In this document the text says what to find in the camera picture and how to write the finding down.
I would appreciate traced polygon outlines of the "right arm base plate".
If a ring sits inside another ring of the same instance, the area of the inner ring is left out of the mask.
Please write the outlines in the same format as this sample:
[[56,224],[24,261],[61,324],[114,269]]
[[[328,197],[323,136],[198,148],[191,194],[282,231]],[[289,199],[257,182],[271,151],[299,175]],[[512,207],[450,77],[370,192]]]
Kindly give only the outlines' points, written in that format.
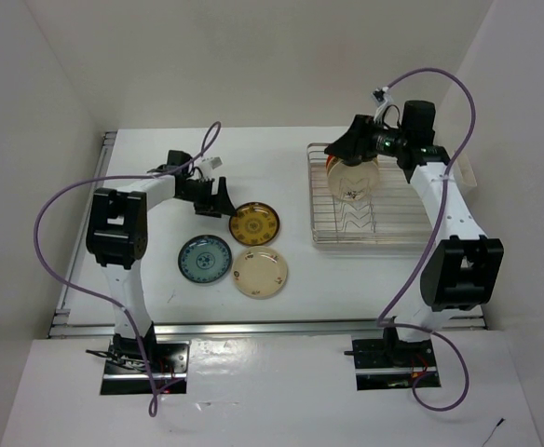
[[344,355],[352,359],[358,391],[417,386],[440,387],[437,361],[430,340],[404,343],[395,331],[381,338],[352,339]]

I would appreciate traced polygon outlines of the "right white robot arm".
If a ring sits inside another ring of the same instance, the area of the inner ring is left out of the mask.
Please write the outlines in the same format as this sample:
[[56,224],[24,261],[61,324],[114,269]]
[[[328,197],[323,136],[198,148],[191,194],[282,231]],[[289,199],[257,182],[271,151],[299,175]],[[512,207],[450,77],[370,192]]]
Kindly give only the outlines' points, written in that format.
[[452,159],[434,142],[435,115],[434,104],[426,101],[406,102],[396,128],[377,117],[356,115],[346,133],[325,150],[350,167],[378,156],[394,158],[432,226],[412,274],[419,281],[419,303],[408,314],[377,319],[383,330],[383,358],[394,366],[421,351],[456,312],[487,304],[504,256],[501,240],[486,235],[476,223],[450,175]]

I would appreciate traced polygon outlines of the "beige plate with green brushstroke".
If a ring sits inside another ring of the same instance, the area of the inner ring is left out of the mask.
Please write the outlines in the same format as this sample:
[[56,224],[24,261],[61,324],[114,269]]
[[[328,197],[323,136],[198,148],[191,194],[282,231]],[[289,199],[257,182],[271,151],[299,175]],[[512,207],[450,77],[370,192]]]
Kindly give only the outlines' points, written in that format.
[[326,177],[331,194],[345,202],[354,202],[368,197],[380,184],[380,169],[374,161],[358,166],[348,166],[335,156],[328,156]]

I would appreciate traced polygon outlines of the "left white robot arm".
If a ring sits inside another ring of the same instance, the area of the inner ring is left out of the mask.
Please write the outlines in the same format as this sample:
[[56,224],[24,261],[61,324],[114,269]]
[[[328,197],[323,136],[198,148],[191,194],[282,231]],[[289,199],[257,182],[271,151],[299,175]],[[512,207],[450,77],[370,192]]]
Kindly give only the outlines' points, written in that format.
[[152,370],[159,359],[153,319],[144,300],[141,265],[148,247],[148,211],[172,199],[189,202],[197,215],[234,216],[226,177],[212,173],[219,157],[199,161],[170,150],[167,162],[131,184],[100,187],[91,200],[86,247],[101,267],[115,311],[114,356],[138,372]]

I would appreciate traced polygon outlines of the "yellow plate with dark rim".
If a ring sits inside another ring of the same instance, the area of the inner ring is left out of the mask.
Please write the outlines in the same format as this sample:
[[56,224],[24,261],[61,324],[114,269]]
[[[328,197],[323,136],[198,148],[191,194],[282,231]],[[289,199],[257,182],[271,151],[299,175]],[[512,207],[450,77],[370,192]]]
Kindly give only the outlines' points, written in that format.
[[236,214],[229,219],[228,228],[236,242],[248,247],[262,246],[278,235],[280,218],[271,206],[252,201],[237,207]]

